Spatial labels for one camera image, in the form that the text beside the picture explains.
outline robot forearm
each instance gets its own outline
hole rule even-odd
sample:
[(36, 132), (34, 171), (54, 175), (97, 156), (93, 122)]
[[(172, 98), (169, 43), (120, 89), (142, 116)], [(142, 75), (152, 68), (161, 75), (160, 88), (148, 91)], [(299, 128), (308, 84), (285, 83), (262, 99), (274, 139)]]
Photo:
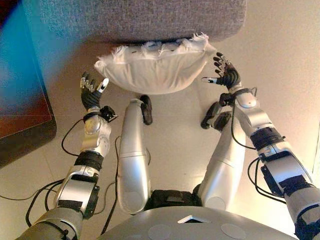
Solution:
[(99, 171), (109, 152), (111, 127), (99, 115), (85, 121), (85, 136), (79, 157), (56, 195), (56, 207), (79, 210), (84, 219), (93, 216), (99, 193)]
[[(253, 98), (244, 97), (254, 102)], [(295, 234), (300, 239), (312, 240), (320, 233), (320, 189), (312, 185), (307, 170), (259, 108), (258, 101), (249, 107), (242, 98), (243, 94), (236, 96), (235, 116), (264, 163), (264, 179), (275, 196), (285, 198)]]

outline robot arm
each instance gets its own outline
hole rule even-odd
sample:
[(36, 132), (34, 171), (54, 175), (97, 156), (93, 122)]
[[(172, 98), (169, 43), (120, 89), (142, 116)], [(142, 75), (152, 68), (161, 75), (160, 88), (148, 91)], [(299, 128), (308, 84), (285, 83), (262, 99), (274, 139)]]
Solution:
[(234, 66), (217, 53), (214, 65), (219, 78), (205, 77), (208, 83), (225, 85), (228, 93), (220, 96), (222, 106), (233, 106), (245, 134), (251, 139), (260, 160), (264, 179), (271, 192), (284, 197), (299, 239), (312, 240), (320, 236), (320, 189), (292, 151), (290, 144), (278, 133), (268, 115), (248, 88), (243, 88)]
[(80, 81), (81, 100), (87, 110), (84, 116), (84, 140), (74, 166), (70, 168), (55, 196), (56, 207), (41, 216), (18, 240), (79, 239), (83, 219), (93, 216), (97, 201), (99, 172), (110, 149), (109, 122), (117, 116), (108, 106), (100, 109), (100, 97), (108, 85), (104, 79), (96, 88), (87, 73)]

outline wire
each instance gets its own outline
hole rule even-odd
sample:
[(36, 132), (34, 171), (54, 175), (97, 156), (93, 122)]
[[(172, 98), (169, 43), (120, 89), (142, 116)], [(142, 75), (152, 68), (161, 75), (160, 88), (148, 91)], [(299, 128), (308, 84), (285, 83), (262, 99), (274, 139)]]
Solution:
[(31, 222), (30, 222), (30, 220), (29, 220), (29, 216), (30, 216), (30, 212), (31, 212), (31, 210), (32, 210), (32, 208), (33, 208), (33, 206), (34, 206), (34, 204), (35, 204), (35, 201), (37, 200), (37, 197), (39, 196), (39, 194), (40, 194), (44, 189), (46, 189), (47, 187), (49, 187), (49, 186), (51, 186), (51, 185), (54, 185), (54, 184), (57, 184), (57, 183), (62, 183), (63, 181), (64, 181), (63, 179), (60, 179), (60, 180), (58, 180), (58, 181), (51, 182), (51, 183), (45, 185), (43, 188), (40, 188), (40, 189), (38, 190), (38, 192), (37, 192), (37, 193), (35, 194), (35, 196), (33, 197), (32, 202), (30, 203), (30, 206), (29, 206), (29, 208), (28, 208), (28, 210), (26, 211), (26, 214), (25, 214), (25, 222), (26, 222), (26, 224), (28, 225), (28, 227), (31, 227), (31, 226), (32, 226), (32, 224), (31, 224)]
[(40, 189), (38, 189), (38, 190), (35, 191), (31, 196), (26, 197), (26, 198), (11, 198), (11, 197), (2, 196), (2, 195), (0, 195), (0, 198), (2, 198), (2, 199), (7, 199), (7, 200), (11, 200), (11, 201), (25, 201), (25, 200), (31, 199), (39, 190), (40, 190)]
[(258, 189), (258, 167), (259, 167), (259, 162), (260, 162), (260, 158), (258, 158), (258, 160), (256, 161), (256, 165), (255, 165), (255, 175), (254, 175), (254, 185), (255, 185), (255, 190), (262, 196), (265, 196), (266, 198), (269, 198), (269, 199), (272, 199), (272, 200), (275, 200), (277, 202), (280, 202), (280, 203), (283, 203), (283, 204), (287, 204), (285, 201), (282, 201), (280, 199), (277, 199), (277, 198), (274, 198), (272, 196), (269, 196), (267, 194), (264, 194), (262, 192), (259, 191)]
[(69, 154), (69, 155), (72, 155), (72, 156), (75, 156), (75, 157), (79, 157), (78, 154), (75, 154), (75, 153), (71, 153), (69, 151), (67, 151), (64, 147), (64, 142), (65, 142), (65, 139), (66, 137), (68, 136), (68, 134), (71, 132), (71, 130), (80, 122), (82, 121), (82, 119), (79, 119), (75, 124), (73, 124), (73, 126), (69, 129), (69, 131), (64, 135), (62, 141), (61, 141), (61, 147), (63, 149), (63, 151), (65, 151), (65, 153)]
[(317, 156), (318, 156), (318, 148), (319, 148), (319, 136), (320, 135), (320, 121), (318, 126), (318, 137), (316, 139), (316, 146), (315, 146), (315, 154), (314, 154), (314, 161), (313, 161), (313, 167), (312, 167), (312, 173), (315, 173), (315, 170), (317, 168)]
[(115, 198), (114, 198), (114, 202), (113, 202), (113, 206), (111, 208), (111, 211), (109, 213), (108, 218), (106, 219), (106, 222), (104, 224), (104, 227), (102, 229), (101, 235), (104, 234), (108, 228), (108, 225), (111, 221), (112, 215), (114, 214), (116, 205), (117, 205), (117, 201), (118, 201), (118, 191), (117, 191), (117, 187), (118, 187), (118, 168), (119, 168), (119, 154), (118, 154), (118, 147), (117, 147), (117, 140), (121, 138), (121, 136), (118, 136), (115, 141), (114, 141), (114, 148), (115, 148), (115, 153), (116, 153), (116, 172), (115, 172), (115, 189), (114, 189), (114, 194), (115, 194)]
[(247, 149), (256, 150), (255, 147), (243, 145), (243, 144), (241, 144), (240, 142), (238, 142), (238, 140), (236, 139), (235, 134), (234, 134), (235, 108), (236, 108), (236, 103), (234, 102), (234, 103), (233, 103), (233, 107), (232, 107), (232, 117), (231, 117), (231, 135), (232, 135), (232, 138), (233, 138), (233, 140), (234, 140), (237, 144), (239, 144), (240, 146), (245, 147), (245, 148), (247, 148)]
[(255, 89), (255, 91), (254, 91), (254, 96), (256, 97), (257, 96), (257, 92), (258, 92), (258, 87), (253, 87), (253, 88), (251, 88), (251, 91), (253, 91)]
[(104, 192), (103, 208), (102, 208), (100, 211), (95, 212), (94, 215), (98, 215), (98, 214), (102, 213), (102, 212), (106, 209), (106, 204), (107, 204), (107, 199), (106, 199), (106, 198), (107, 198), (108, 189), (109, 189), (113, 184), (115, 184), (115, 183), (116, 183), (116, 182), (113, 181), (113, 182), (111, 182), (111, 183), (106, 187), (105, 192)]
[(248, 175), (248, 177), (249, 177), (249, 180), (250, 180), (250, 182), (251, 182), (255, 187), (257, 187), (258, 189), (260, 189), (262, 192), (274, 196), (271, 192), (268, 192), (268, 191), (262, 189), (261, 187), (259, 187), (258, 185), (256, 185), (255, 182), (254, 182), (254, 180), (253, 180), (253, 179), (251, 178), (251, 176), (250, 176), (251, 166), (252, 166), (256, 161), (258, 161), (258, 159), (259, 159), (259, 158), (256, 158), (255, 160), (253, 160), (252, 162), (250, 162), (250, 164), (249, 164), (249, 166), (248, 166), (247, 175)]
[(149, 154), (149, 161), (148, 161), (148, 166), (150, 165), (150, 163), (151, 163), (151, 154), (150, 154), (150, 152), (149, 152), (149, 149), (148, 148), (145, 148), (146, 149), (146, 151), (148, 152), (148, 154)]
[(51, 191), (53, 191), (54, 187), (60, 185), (61, 183), (58, 182), (54, 185), (52, 185), (50, 188), (49, 188), (49, 191), (45, 194), (45, 198), (44, 198), (44, 207), (45, 207), (45, 210), (49, 211), (49, 207), (48, 207), (48, 197), (49, 197), (49, 194)]

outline gray fabric cushion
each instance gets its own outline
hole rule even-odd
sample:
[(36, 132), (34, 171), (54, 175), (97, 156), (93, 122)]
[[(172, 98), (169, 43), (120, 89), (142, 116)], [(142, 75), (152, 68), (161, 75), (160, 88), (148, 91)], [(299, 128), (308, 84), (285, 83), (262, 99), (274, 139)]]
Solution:
[(60, 36), (109, 43), (173, 40), (238, 32), (246, 0), (39, 0), (40, 17)]

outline white pillow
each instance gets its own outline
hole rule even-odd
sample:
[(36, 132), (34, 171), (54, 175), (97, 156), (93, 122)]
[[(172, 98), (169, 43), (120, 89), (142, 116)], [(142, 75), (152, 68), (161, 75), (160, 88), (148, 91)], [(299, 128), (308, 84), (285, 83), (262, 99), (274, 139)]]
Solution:
[(216, 49), (205, 34), (191, 39), (119, 46), (94, 67), (119, 87), (140, 94), (174, 93), (188, 87)]

